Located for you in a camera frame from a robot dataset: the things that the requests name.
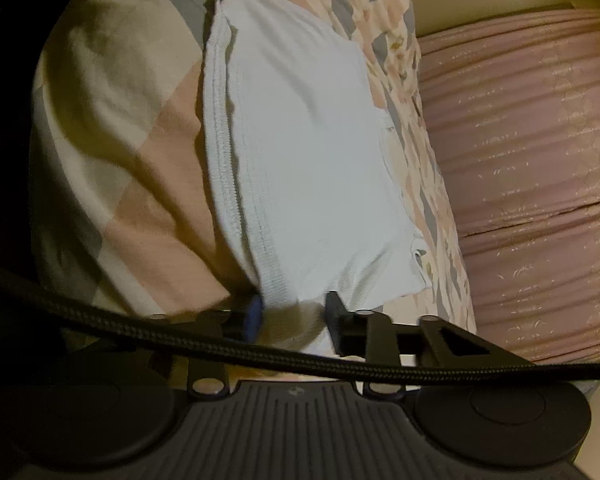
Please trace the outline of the white tank top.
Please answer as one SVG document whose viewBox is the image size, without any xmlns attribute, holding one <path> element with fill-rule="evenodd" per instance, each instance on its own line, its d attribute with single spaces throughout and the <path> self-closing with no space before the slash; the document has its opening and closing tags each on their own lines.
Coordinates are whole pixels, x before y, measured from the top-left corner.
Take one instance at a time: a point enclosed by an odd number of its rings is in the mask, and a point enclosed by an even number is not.
<svg viewBox="0 0 600 480">
<path fill-rule="evenodd" d="M 325 297 L 374 310 L 430 285 L 391 116 L 364 55 L 287 0 L 215 0 L 204 133 L 216 218 L 263 302 L 259 341 L 332 356 Z"/>
</svg>

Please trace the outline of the pink grey checkered quilt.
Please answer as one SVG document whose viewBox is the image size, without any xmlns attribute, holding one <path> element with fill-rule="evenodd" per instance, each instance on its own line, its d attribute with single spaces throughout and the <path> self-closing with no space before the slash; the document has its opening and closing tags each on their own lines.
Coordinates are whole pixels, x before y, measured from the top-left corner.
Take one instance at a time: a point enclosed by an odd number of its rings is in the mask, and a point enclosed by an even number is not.
<svg viewBox="0 0 600 480">
<path fill-rule="evenodd" d="M 476 326 L 452 208 L 426 131 L 412 0 L 289 0 L 362 48 L 392 118 L 430 289 L 385 304 Z M 126 315 L 177 318 L 251 292 L 216 227 L 201 71 L 213 0 L 71 0 L 38 61 L 33 157 L 42 281 Z"/>
</svg>

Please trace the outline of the pink patterned curtain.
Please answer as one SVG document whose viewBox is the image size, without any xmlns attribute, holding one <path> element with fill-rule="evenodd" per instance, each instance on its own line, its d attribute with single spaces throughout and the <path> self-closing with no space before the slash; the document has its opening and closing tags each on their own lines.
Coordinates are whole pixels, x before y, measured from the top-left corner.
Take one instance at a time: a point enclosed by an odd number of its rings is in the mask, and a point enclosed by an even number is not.
<svg viewBox="0 0 600 480">
<path fill-rule="evenodd" d="M 419 45 L 479 334 L 531 361 L 600 361 L 600 8 Z"/>
</svg>

